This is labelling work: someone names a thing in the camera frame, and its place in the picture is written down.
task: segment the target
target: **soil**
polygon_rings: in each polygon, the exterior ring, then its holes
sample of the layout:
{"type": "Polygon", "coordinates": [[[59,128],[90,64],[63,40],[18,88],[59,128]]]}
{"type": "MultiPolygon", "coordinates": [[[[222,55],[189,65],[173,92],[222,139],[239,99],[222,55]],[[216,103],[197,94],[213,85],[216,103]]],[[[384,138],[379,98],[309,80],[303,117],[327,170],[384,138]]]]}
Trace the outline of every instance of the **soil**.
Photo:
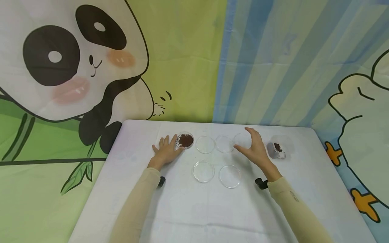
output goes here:
{"type": "Polygon", "coordinates": [[[274,143],[274,147],[278,152],[282,152],[281,146],[278,143],[274,143]]]}
{"type": "Polygon", "coordinates": [[[177,137],[176,144],[178,147],[188,148],[193,144],[193,137],[189,134],[181,134],[177,137]]]}

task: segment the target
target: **panda eye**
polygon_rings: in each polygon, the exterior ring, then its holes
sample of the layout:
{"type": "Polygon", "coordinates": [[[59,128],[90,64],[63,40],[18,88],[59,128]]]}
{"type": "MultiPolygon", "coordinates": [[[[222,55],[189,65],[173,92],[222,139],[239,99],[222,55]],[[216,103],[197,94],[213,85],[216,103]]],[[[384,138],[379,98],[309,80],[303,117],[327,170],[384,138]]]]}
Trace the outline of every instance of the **panda eye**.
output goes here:
{"type": "Polygon", "coordinates": [[[115,50],[126,47],[127,39],[122,29],[100,8],[81,5],[75,12],[75,18],[87,41],[115,50]]]}
{"type": "Polygon", "coordinates": [[[72,33],[59,26],[46,25],[27,36],[23,59],[38,83],[57,86],[77,73],[80,48],[72,33]]]}

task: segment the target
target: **table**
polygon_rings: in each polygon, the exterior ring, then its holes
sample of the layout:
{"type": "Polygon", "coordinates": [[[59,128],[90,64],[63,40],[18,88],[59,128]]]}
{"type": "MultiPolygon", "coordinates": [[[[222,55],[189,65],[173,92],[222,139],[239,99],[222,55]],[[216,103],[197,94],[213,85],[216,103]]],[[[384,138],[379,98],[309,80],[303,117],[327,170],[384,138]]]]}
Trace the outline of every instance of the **table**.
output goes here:
{"type": "MultiPolygon", "coordinates": [[[[292,139],[294,153],[272,161],[334,242],[375,242],[314,130],[250,127],[259,131],[265,144],[275,135],[292,139]]],[[[244,125],[234,124],[125,121],[69,242],[108,242],[121,207],[154,155],[151,145],[181,131],[193,134],[195,141],[200,136],[233,139],[246,132],[244,125]]],[[[161,175],[166,182],[153,196],[140,242],[297,242],[269,191],[254,183],[258,177],[265,179],[264,174],[236,150],[202,154],[194,144],[165,166],[161,175]],[[215,177],[208,183],[192,175],[199,160],[215,167],[215,177]],[[234,189],[224,187],[217,177],[227,164],[237,166],[242,174],[234,189]]]]}

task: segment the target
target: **beige sleeve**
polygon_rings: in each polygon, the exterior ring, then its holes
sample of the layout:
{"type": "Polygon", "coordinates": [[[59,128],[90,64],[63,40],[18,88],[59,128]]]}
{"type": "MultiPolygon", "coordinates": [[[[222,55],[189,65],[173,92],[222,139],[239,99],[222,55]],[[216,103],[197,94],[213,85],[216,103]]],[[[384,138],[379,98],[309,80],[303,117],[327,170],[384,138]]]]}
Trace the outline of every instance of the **beige sleeve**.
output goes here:
{"type": "Polygon", "coordinates": [[[138,243],[160,172],[146,168],[129,194],[112,229],[110,243],[138,243]]]}
{"type": "Polygon", "coordinates": [[[333,242],[314,213],[298,197],[284,177],[268,183],[270,195],[281,207],[299,243],[333,242]]]}

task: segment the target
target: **bamboo leaf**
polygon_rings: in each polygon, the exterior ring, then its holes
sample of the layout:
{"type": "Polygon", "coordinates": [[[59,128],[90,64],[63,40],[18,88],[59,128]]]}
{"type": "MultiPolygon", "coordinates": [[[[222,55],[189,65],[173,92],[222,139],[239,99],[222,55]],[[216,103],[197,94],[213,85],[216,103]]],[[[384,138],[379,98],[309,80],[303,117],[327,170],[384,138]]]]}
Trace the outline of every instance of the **bamboo leaf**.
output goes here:
{"type": "Polygon", "coordinates": [[[90,181],[92,181],[92,172],[93,172],[93,163],[92,162],[87,162],[87,167],[86,167],[86,178],[90,181]]]}
{"type": "Polygon", "coordinates": [[[61,195],[64,195],[68,191],[72,190],[73,188],[75,188],[76,186],[81,184],[82,179],[84,178],[88,163],[91,163],[91,162],[89,162],[89,161],[81,162],[77,165],[77,167],[74,169],[74,171],[70,174],[68,180],[63,185],[63,187],[61,189],[61,195]]]}

